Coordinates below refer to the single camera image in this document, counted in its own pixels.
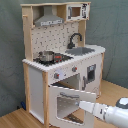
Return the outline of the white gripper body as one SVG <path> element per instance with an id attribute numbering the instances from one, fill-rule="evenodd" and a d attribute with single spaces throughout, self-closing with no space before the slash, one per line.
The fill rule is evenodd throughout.
<path id="1" fill-rule="evenodd" d="M 104 118 L 104 110 L 106 108 L 105 104 L 99 104 L 99 103 L 91 103 L 86 101 L 81 101 L 79 103 L 79 107 L 89 113 L 91 113 L 93 116 L 103 119 Z"/>

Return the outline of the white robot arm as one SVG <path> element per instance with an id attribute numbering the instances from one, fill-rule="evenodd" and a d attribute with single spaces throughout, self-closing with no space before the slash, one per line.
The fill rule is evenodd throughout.
<path id="1" fill-rule="evenodd" d="M 120 98 L 115 106 L 81 101 L 79 107 L 98 119 L 115 125 L 117 128 L 128 128 L 128 98 Z"/>

